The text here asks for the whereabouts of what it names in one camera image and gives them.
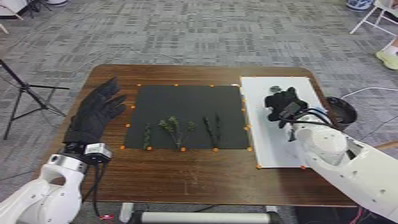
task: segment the cable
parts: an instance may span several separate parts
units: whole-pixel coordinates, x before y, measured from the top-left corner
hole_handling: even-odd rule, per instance
[[[96,216],[99,218],[101,214],[97,211],[97,204],[96,204],[96,197],[97,197],[97,184],[101,181],[101,176],[99,176],[99,165],[96,165],[96,187],[94,187],[94,195],[92,195],[92,208],[94,208],[94,212],[96,212]]]
[[[369,218],[369,216],[371,216],[371,212],[369,212],[369,214],[364,216],[364,218],[359,220],[357,224],[362,223],[362,221]]]
[[[286,119],[282,117],[279,117],[279,119],[282,121],[286,121],[287,123],[293,123],[293,124],[316,124],[316,125],[323,125],[323,126],[330,127],[328,124],[325,124],[321,122],[314,122],[314,121],[296,121],[296,120]]]
[[[19,174],[12,175],[10,177],[1,178],[1,179],[0,179],[0,182],[5,181],[5,180],[9,180],[9,179],[12,179],[12,178],[16,178],[16,177],[19,177],[21,175],[25,175],[25,174],[28,174],[28,173],[33,173],[33,171],[35,171],[35,170],[30,170],[30,171],[26,171],[25,173],[19,173]]]
[[[104,169],[101,170],[101,175],[99,175],[99,181],[101,181],[101,179],[103,179],[103,175],[104,175]],[[96,181],[96,179],[94,179],[94,184],[92,184],[92,187],[90,187],[90,189],[88,189],[88,191],[87,191],[87,193],[85,193],[85,196],[83,196],[83,199],[81,199],[81,203],[85,202],[85,200],[87,200],[87,198],[88,198],[88,196],[90,196],[90,193],[92,193],[92,191],[94,191],[94,188],[96,188],[96,185],[97,185],[99,183],[97,183],[97,181]]]
[[[391,88],[383,88],[383,87],[366,87],[366,88],[359,89],[357,91],[353,91],[351,93],[348,93],[346,95],[343,95],[341,99],[344,99],[348,96],[351,96],[353,94],[360,93],[362,91],[366,91],[369,89],[380,89],[380,90],[389,90],[389,91],[398,92],[398,89],[391,89]]]
[[[355,224],[355,223],[357,223],[357,220],[359,220],[360,216],[362,216],[362,207],[359,206],[359,209],[357,209],[357,216],[355,216],[355,218],[351,219],[350,224]]]
[[[323,121],[323,123],[332,127],[332,124],[330,124],[330,122],[327,121],[327,119],[325,119],[325,117],[318,114],[318,113],[314,113],[314,112],[305,112],[303,113],[303,116],[305,115],[314,115],[316,117],[318,117],[318,119]]]
[[[213,207],[216,207],[218,205],[209,205],[208,207],[200,208],[199,210],[195,210],[193,212],[202,212],[206,211],[208,209],[211,209]]]
[[[303,112],[307,112],[307,111],[316,111],[319,114],[323,114],[325,115],[325,117],[328,117],[328,115],[327,115],[327,113],[319,110],[319,109],[316,109],[316,108],[307,108],[305,110],[303,110]]]
[[[382,122],[382,124],[378,125],[376,129],[364,135],[364,137],[360,138],[359,141],[362,141],[362,140],[369,137],[369,135],[375,134],[375,132],[378,131],[378,129],[382,128],[382,126],[383,126],[383,125],[385,125],[396,118],[398,118],[398,115],[396,115],[385,122]]]

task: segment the chair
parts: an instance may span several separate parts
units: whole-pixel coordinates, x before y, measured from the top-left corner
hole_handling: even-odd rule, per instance
[[[380,30],[382,30],[383,32],[387,32],[392,36],[396,36],[396,34],[378,26],[378,23],[380,23],[380,20],[382,20],[382,19],[385,19],[389,22],[392,22],[394,24],[398,24],[398,22],[383,16],[383,13],[389,12],[389,13],[394,15],[394,17],[398,18],[398,9],[392,8],[392,2],[394,2],[392,0],[375,0],[375,3],[373,3],[375,7],[373,7],[373,9],[371,9],[367,15],[364,16],[364,18],[362,18],[362,20],[360,20],[357,26],[353,27],[350,34],[353,34],[353,32],[357,31],[360,25],[362,25],[364,23],[367,23],[376,29],[380,29]],[[369,18],[369,16],[371,16],[373,12],[376,11],[376,9],[382,9],[382,13],[380,13],[380,15],[378,15],[376,22],[371,23],[371,22],[367,21],[367,18]]]
[[[0,1],[0,7],[5,8],[5,9],[10,11],[10,13],[14,14],[16,18],[17,18],[19,20],[23,20],[21,16],[19,16],[17,13],[14,12],[14,10],[9,8],[9,6],[1,3],[1,1]],[[7,31],[7,29],[5,29],[1,23],[0,23],[0,29],[1,29],[3,32],[9,34],[9,31]]]

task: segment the black object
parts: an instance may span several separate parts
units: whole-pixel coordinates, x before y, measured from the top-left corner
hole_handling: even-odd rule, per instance
[[[126,95],[115,97],[110,100],[119,90],[120,87],[117,85],[115,78],[112,78],[92,90],[80,103],[76,115],[71,118],[64,143],[99,143],[103,129],[108,121],[115,118],[126,109],[122,104]]]
[[[337,97],[327,97],[327,102],[337,121],[337,128],[339,130],[344,130],[350,124],[357,121],[357,111],[346,101]]]
[[[10,126],[12,126],[12,122],[14,120],[17,120],[19,118],[23,118],[28,114],[32,114],[35,111],[41,110],[48,110],[51,111],[57,115],[65,117],[65,114],[62,113],[62,111],[58,110],[58,108],[51,105],[49,103],[49,99],[53,96],[53,92],[57,89],[64,89],[67,90],[69,88],[65,87],[57,87],[57,86],[42,86],[42,85],[30,85],[28,83],[25,83],[14,73],[14,71],[10,70],[3,60],[0,59],[0,66],[3,67],[12,79],[16,80],[16,83],[19,85],[17,89],[19,89],[19,93],[17,93],[17,97],[16,97],[16,104],[14,104],[14,108],[12,108],[12,113],[10,113],[10,118],[9,118],[9,124],[7,124],[7,128],[5,128],[5,133],[3,133],[3,140],[7,140],[9,137],[9,130],[10,130]],[[32,90],[33,88],[41,88],[41,89],[51,89],[49,95],[46,97],[46,99],[37,95],[37,93]],[[35,101],[35,103],[39,104],[39,108],[33,109],[32,111],[28,111],[26,113],[23,113],[19,116],[16,116],[16,109],[17,109],[17,105],[19,105],[19,100],[21,100],[21,94],[26,93]]]
[[[307,103],[298,99],[293,87],[264,97],[264,107],[272,108],[268,120],[280,120],[279,127],[282,128],[287,123],[284,119],[293,120],[295,115],[307,109]]]
[[[348,224],[357,216],[357,208],[295,207],[295,215],[298,223],[303,224]],[[357,224],[394,224],[394,222],[366,210]]]
[[[131,126],[128,129],[124,147],[142,148],[142,133],[145,124],[158,124],[160,120],[174,116],[179,123],[192,121],[197,124],[190,133],[186,148],[211,149],[202,117],[218,114],[222,120],[224,149],[245,149],[248,138],[245,118],[241,113],[241,95],[234,86],[144,86],[138,89]],[[176,145],[161,127],[151,129],[151,146],[156,149],[174,149]]]
[[[206,126],[206,131],[208,131],[208,137],[211,140],[211,146],[213,148],[220,148],[220,116],[215,114],[215,130],[211,128],[211,123],[208,117],[202,117],[202,122]]]
[[[33,12],[41,12],[41,6],[44,6],[44,8],[48,9],[48,11],[53,11],[49,9],[49,7],[46,6],[46,3],[42,2],[42,0],[26,0],[26,7],[28,7],[28,11],[30,11],[30,17],[33,18]]]
[[[129,220],[128,220],[128,224],[142,224],[142,214],[144,214],[142,210],[133,211],[131,217],[129,217]]]

